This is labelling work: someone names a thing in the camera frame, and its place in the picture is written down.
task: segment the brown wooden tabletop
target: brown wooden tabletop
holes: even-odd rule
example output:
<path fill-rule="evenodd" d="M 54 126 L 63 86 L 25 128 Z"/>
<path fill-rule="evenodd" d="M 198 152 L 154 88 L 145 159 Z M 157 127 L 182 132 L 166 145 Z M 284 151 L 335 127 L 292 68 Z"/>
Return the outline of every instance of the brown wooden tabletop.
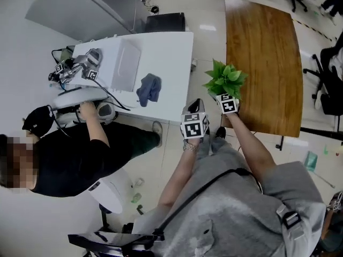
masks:
<path fill-rule="evenodd" d="M 249 76 L 240 118 L 251 131 L 298 137 L 303 81 L 290 14 L 243 0 L 225 0 L 227 64 Z M 225 116 L 222 126 L 231 127 Z"/>

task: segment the green plant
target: green plant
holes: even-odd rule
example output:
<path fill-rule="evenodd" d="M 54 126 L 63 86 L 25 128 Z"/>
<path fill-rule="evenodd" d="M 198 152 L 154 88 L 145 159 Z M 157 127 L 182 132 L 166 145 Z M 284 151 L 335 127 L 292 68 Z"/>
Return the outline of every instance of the green plant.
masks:
<path fill-rule="evenodd" d="M 220 95 L 227 93 L 237 99 L 241 99 L 241 87 L 247 78 L 247 74 L 236 70 L 233 64 L 225 65 L 213 59 L 213 70 L 206 71 L 213 79 L 204 84 L 210 94 Z"/>

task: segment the metal watch band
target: metal watch band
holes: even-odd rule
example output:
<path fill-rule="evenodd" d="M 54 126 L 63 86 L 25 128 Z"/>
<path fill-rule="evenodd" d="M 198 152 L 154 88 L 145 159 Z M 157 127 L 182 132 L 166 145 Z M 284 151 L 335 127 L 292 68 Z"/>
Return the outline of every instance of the metal watch band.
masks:
<path fill-rule="evenodd" d="M 188 143 L 188 142 L 185 141 L 184 144 L 183 144 L 183 150 L 186 150 L 186 149 L 191 150 L 194 153 L 197 153 L 199 147 L 195 146 L 195 145 L 192 145 L 191 143 Z"/>

